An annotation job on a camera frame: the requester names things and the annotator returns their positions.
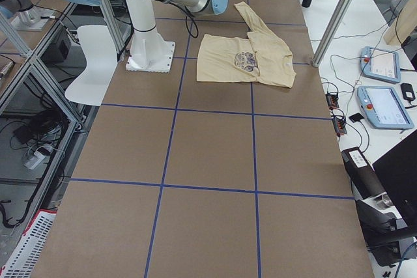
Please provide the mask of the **cream long-sleeve printed shirt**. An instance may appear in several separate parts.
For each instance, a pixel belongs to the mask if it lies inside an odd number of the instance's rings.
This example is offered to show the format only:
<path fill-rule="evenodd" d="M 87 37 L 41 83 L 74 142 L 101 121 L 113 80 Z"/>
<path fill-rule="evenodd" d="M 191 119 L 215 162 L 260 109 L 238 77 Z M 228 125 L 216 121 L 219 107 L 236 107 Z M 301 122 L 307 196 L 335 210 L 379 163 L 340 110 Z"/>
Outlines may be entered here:
<path fill-rule="evenodd" d="M 245 2 L 234 4 L 250 31 L 247 39 L 206 34 L 197 56 L 199 82 L 242 83 L 292 88 L 293 53 Z"/>

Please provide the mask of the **white plastic chair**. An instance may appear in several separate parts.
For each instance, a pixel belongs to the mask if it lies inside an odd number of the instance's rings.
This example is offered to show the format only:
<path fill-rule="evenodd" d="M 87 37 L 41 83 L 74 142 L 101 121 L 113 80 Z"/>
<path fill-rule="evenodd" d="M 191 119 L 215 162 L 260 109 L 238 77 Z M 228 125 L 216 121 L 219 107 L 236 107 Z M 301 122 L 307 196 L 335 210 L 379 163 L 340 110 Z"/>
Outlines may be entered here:
<path fill-rule="evenodd" d="M 118 65 L 117 50 L 105 25 L 84 25 L 78 37 L 86 59 L 84 71 L 65 90 L 66 99 L 100 106 Z"/>

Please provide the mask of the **black box white label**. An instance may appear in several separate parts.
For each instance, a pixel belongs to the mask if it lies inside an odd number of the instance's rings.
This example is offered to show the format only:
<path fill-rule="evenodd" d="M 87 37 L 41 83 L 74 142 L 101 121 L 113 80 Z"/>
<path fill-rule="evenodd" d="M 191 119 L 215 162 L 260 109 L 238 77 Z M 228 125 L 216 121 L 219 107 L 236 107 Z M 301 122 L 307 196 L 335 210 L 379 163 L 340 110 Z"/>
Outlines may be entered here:
<path fill-rule="evenodd" d="M 347 174 L 363 199 L 385 192 L 375 171 L 358 147 L 342 150 L 341 157 Z"/>

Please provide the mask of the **near teach pendant tablet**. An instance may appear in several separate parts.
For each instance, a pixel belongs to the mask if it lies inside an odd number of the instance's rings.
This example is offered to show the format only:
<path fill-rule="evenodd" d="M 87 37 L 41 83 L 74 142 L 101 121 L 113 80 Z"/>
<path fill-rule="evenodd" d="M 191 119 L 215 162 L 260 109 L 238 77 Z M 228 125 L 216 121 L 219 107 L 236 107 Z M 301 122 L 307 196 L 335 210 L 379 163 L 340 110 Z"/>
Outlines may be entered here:
<path fill-rule="evenodd" d="M 414 123 L 393 87 L 359 86 L 357 97 L 364 115 L 374 128 L 413 129 Z"/>

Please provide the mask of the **teach pendant tablet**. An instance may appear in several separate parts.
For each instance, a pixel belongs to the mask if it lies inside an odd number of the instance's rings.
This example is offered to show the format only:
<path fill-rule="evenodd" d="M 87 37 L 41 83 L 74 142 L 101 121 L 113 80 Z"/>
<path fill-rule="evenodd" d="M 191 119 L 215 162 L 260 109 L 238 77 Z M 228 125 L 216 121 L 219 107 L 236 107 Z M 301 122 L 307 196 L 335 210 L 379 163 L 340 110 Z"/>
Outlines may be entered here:
<path fill-rule="evenodd" d="M 366 46 L 361 51 L 360 67 L 368 78 L 394 84 L 401 82 L 397 52 Z"/>
<path fill-rule="evenodd" d="M 364 115 L 374 128 L 413 129 L 414 123 L 393 87 L 359 86 L 357 97 Z"/>

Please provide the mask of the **far teach pendant tablet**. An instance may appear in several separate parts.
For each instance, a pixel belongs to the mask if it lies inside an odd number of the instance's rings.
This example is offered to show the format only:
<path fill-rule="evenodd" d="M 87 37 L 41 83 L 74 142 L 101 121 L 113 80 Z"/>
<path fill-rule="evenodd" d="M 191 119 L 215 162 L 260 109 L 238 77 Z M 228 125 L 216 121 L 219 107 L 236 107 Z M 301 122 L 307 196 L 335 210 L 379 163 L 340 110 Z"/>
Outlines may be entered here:
<path fill-rule="evenodd" d="M 366 46 L 361 51 L 360 67 L 368 78 L 394 84 L 401 82 L 397 52 Z"/>

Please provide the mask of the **black monitor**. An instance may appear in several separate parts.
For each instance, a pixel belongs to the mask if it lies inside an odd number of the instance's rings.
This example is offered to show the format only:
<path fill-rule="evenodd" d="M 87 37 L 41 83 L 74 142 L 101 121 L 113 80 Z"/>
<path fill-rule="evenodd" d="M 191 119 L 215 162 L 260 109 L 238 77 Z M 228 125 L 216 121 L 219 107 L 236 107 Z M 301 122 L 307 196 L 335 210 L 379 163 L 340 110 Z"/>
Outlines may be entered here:
<path fill-rule="evenodd" d="M 408 225 L 416 224 L 416 132 L 373 163 L 375 174 Z"/>

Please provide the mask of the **white plastic basket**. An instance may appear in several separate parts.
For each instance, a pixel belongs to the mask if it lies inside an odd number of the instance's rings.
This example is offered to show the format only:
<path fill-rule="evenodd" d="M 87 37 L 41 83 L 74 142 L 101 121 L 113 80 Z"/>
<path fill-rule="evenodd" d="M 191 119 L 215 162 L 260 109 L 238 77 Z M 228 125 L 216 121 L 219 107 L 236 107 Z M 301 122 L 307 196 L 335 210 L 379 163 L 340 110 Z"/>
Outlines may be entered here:
<path fill-rule="evenodd" d="M 1 267 L 1 277 L 27 278 L 38 261 L 57 212 L 39 210 L 24 230 L 15 250 Z"/>

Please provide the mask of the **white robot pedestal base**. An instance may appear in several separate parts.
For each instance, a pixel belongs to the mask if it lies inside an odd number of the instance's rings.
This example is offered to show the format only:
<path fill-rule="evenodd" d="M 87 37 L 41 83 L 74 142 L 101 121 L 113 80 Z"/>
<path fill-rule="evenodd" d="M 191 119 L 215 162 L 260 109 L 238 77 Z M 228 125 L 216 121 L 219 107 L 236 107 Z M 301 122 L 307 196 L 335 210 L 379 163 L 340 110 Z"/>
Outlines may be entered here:
<path fill-rule="evenodd" d="M 175 43 L 165 41 L 158 32 L 152 2 L 126 0 L 126 3 L 134 28 L 126 69 L 168 73 L 171 69 Z"/>

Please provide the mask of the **aluminium frame post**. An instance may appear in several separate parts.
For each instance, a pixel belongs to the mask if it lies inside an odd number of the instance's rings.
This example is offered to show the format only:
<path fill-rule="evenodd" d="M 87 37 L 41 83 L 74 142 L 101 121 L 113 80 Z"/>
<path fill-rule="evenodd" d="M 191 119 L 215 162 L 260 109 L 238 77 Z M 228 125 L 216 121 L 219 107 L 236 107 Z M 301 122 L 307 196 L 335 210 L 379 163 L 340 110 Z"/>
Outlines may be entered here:
<path fill-rule="evenodd" d="M 341 24 L 341 21 L 346 14 L 348 7 L 352 0 L 339 0 L 335 10 L 330 18 L 330 21 L 325 29 L 325 32 L 319 42 L 318 48 L 312 59 L 312 66 L 318 67 L 324 58 L 325 53 L 330 47 L 331 41 Z"/>

